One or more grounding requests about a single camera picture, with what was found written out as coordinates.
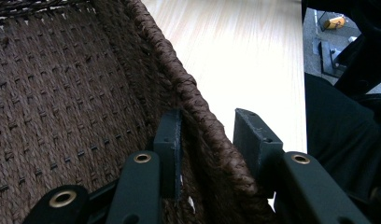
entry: screw hole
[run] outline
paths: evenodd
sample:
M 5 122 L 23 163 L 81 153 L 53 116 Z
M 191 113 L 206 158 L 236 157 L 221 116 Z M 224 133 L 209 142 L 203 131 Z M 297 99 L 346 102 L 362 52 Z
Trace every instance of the screw hole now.
M 273 142 L 273 140 L 271 138 L 263 138 L 263 142 L 271 143 L 271 142 Z
M 60 208 L 69 205 L 71 202 L 75 200 L 77 197 L 77 193 L 71 189 L 62 190 L 57 192 L 51 197 L 49 201 L 50 207 Z
M 137 163 L 145 163 L 149 162 L 150 159 L 152 159 L 149 154 L 139 154 L 136 157 L 134 157 L 134 161 Z
M 293 161 L 296 161 L 300 164 L 310 163 L 310 160 L 308 158 L 306 158 L 305 156 L 302 156 L 302 155 L 292 155 L 291 158 Z

